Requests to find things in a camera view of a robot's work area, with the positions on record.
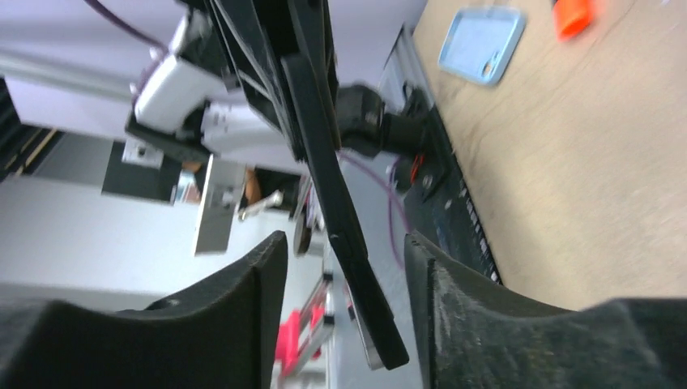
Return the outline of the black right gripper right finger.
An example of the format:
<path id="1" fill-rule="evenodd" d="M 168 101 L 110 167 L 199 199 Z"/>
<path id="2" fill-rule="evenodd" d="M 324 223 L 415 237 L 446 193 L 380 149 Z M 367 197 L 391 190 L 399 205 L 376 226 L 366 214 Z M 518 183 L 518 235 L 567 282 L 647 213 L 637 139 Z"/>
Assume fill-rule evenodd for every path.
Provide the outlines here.
<path id="1" fill-rule="evenodd" d="M 493 283 L 419 233 L 404 245 L 423 387 L 685 387 L 685 300 L 565 310 Z"/>

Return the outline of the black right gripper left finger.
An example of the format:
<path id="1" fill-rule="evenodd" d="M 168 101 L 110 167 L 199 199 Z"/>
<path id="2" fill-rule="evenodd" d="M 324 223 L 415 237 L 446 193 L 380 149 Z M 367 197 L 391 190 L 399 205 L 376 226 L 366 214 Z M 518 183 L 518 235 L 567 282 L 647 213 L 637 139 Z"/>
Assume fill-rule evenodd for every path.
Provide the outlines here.
<path id="1" fill-rule="evenodd" d="M 243 258 L 144 310 L 61 300 L 1 302 L 4 388 L 268 388 L 288 241 L 273 232 Z"/>

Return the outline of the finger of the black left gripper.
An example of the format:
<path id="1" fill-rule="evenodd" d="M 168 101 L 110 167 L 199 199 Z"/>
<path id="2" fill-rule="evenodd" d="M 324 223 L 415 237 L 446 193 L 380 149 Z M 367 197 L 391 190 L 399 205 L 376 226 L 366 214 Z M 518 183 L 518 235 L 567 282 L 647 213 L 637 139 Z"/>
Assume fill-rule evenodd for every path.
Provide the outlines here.
<path id="1" fill-rule="evenodd" d="M 295 160 L 304 161 L 305 146 L 288 85 L 254 2 L 205 4 L 249 105 L 282 134 Z"/>
<path id="2" fill-rule="evenodd" d="M 341 140 L 335 102 L 339 81 L 328 1 L 292 0 L 288 1 L 288 7 L 299 50 L 308 57 L 314 69 L 331 140 L 338 151 Z"/>

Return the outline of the black phone silver frame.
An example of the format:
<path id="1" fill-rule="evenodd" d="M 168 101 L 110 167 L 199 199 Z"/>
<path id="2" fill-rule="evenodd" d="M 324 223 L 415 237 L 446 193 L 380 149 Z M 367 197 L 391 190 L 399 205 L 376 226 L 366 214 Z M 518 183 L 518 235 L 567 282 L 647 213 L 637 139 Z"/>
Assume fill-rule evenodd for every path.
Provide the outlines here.
<path id="1" fill-rule="evenodd" d="M 365 238 L 339 167 L 339 146 L 335 144 L 338 129 L 331 99 L 321 91 L 315 69 L 305 55 L 290 54 L 282 58 L 281 66 L 329 243 L 348 283 L 356 316 L 367 326 L 369 342 L 382 366 L 396 369 L 408 363 L 408 351 L 369 263 Z"/>

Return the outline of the light blue phone case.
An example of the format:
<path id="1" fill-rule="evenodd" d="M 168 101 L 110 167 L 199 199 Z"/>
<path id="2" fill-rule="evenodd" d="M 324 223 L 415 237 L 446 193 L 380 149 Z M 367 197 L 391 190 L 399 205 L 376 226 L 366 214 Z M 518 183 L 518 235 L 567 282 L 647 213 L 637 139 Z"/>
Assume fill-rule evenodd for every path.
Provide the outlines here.
<path id="1" fill-rule="evenodd" d="M 452 19 L 438 55 L 439 68 L 471 83 L 499 84 L 527 25 L 527 16 L 508 6 L 472 6 Z"/>

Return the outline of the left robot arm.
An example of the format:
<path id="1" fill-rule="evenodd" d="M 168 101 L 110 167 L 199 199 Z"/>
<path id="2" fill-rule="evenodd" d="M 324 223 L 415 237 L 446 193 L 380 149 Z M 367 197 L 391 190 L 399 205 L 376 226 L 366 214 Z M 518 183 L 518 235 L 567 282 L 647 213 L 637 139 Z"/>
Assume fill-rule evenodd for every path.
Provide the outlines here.
<path id="1" fill-rule="evenodd" d="M 186 1 L 138 82 L 126 132 L 177 160 L 313 171 L 338 155 L 413 156 L 420 96 L 374 86 L 402 13 L 388 1 Z"/>

